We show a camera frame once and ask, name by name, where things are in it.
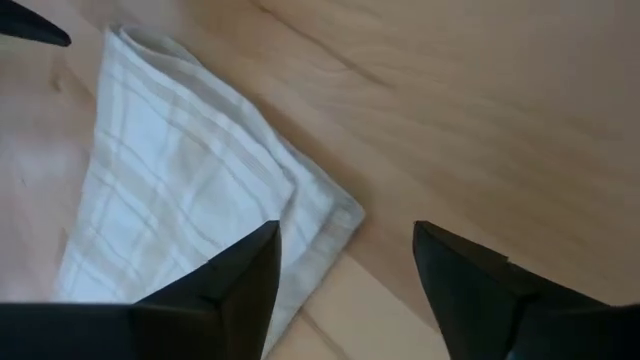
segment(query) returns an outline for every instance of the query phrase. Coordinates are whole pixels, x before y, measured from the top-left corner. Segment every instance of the light wooden floor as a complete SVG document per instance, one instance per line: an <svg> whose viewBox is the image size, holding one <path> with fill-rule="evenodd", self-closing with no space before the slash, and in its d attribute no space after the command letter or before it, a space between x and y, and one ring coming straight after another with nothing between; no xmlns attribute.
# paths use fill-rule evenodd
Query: light wooden floor
<svg viewBox="0 0 640 360"><path fill-rule="evenodd" d="M163 31L365 207L272 359L444 359L427 219L612 304L640 301L640 5L21 0L69 49L0 50L0 297L46 298L89 156L101 31Z"/></svg>

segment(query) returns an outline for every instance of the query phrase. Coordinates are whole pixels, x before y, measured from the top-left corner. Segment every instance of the folded cloth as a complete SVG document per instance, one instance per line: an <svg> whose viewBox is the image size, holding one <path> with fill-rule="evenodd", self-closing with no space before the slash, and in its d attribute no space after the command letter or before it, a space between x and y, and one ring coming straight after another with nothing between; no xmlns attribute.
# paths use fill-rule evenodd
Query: folded cloth
<svg viewBox="0 0 640 360"><path fill-rule="evenodd" d="M138 301L279 219L266 354L362 207L171 39L117 26L105 37L95 144L54 300Z"/></svg>

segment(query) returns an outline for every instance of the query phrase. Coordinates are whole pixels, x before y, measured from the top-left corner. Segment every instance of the white cloth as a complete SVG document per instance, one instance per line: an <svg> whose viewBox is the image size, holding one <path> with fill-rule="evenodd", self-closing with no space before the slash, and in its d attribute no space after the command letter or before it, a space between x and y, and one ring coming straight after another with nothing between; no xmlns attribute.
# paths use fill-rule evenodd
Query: white cloth
<svg viewBox="0 0 640 360"><path fill-rule="evenodd" d="M108 29L97 101L54 299L135 302L279 219L268 352L361 223L360 205L166 37Z"/></svg>

